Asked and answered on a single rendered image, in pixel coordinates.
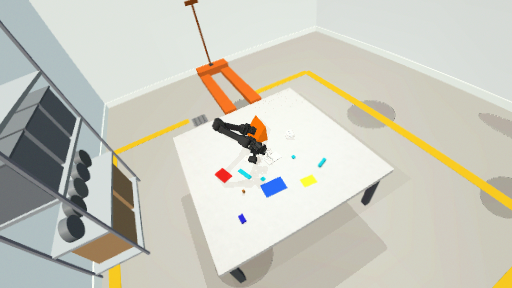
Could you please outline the small teal block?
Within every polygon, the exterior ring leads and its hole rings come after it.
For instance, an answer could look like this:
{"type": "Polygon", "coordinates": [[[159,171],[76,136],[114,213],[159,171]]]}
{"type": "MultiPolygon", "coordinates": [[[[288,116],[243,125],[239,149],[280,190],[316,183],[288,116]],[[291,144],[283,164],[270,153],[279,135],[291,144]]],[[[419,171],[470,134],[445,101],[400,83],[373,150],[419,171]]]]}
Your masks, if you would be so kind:
{"type": "Polygon", "coordinates": [[[325,161],[326,161],[326,159],[325,159],[325,158],[323,158],[323,159],[319,162],[318,167],[320,168],[320,167],[323,165],[323,163],[324,163],[325,161]]]}

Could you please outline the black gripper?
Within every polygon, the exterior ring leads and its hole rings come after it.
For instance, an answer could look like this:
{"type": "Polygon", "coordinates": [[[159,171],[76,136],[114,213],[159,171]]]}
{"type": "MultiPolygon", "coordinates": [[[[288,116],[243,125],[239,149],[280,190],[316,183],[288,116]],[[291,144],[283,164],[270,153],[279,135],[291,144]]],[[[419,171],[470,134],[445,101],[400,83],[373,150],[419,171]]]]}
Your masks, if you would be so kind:
{"type": "Polygon", "coordinates": [[[249,156],[249,158],[248,158],[248,162],[256,164],[256,162],[257,162],[257,157],[256,157],[257,153],[256,153],[256,152],[257,152],[257,151],[255,151],[255,150],[252,148],[252,150],[250,151],[250,153],[252,153],[252,154],[253,154],[253,156],[249,156]]]}

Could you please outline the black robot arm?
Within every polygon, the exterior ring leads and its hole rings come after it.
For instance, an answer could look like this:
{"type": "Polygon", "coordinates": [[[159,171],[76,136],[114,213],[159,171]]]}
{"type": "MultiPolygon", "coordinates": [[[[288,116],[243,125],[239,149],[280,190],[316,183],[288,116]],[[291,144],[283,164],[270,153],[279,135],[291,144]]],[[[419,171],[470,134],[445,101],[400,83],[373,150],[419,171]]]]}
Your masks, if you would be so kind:
{"type": "Polygon", "coordinates": [[[253,136],[256,133],[257,128],[254,126],[251,127],[251,124],[241,124],[235,125],[231,123],[226,123],[220,118],[215,118],[212,124],[213,130],[217,131],[221,134],[224,134],[234,140],[236,140],[242,147],[252,150],[252,148],[257,151],[257,154],[265,155],[267,147],[264,144],[263,146],[257,142],[257,140],[252,136],[245,136],[248,133],[253,136]],[[239,131],[242,135],[239,135],[231,130],[239,131]],[[249,146],[249,147],[248,147],[249,146]]]}

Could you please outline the blue flat plate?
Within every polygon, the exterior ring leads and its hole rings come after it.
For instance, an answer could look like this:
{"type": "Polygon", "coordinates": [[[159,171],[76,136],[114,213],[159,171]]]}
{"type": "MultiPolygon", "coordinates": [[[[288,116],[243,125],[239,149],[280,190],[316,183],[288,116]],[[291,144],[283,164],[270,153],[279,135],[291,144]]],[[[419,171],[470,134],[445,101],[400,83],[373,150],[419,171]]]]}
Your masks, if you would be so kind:
{"type": "Polygon", "coordinates": [[[261,185],[261,188],[266,196],[266,198],[281,192],[285,189],[287,189],[287,186],[285,185],[284,181],[281,177],[278,177],[272,181],[269,181],[263,185],[261,185]]]}

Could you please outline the cyan flat bar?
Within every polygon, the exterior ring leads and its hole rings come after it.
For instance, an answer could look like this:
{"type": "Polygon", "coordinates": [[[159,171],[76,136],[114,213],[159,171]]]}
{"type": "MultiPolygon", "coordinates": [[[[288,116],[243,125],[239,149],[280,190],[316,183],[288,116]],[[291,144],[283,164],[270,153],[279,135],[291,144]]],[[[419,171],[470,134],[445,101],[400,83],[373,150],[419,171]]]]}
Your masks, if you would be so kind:
{"type": "Polygon", "coordinates": [[[241,168],[238,170],[238,172],[241,173],[243,176],[245,176],[247,179],[250,179],[252,177],[248,173],[243,171],[241,168]]]}

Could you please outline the red flat square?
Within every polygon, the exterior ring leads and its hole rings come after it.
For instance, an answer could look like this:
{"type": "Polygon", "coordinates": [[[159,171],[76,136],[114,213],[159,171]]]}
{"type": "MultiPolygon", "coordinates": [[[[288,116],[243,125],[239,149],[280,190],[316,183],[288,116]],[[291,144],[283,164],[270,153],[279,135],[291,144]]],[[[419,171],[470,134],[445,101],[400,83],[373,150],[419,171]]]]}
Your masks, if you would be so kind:
{"type": "Polygon", "coordinates": [[[220,169],[216,174],[214,174],[217,178],[219,178],[223,183],[227,182],[232,175],[229,174],[226,170],[223,168],[220,169]]]}

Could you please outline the yellow flat rectangular plate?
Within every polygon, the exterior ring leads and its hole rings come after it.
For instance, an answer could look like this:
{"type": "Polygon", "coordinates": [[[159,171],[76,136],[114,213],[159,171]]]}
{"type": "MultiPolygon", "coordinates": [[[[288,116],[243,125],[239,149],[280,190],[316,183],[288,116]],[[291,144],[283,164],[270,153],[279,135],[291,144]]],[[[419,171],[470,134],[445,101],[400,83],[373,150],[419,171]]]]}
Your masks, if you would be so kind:
{"type": "Polygon", "coordinates": [[[316,183],[316,180],[313,175],[301,179],[300,181],[302,182],[305,188],[316,183]]]}

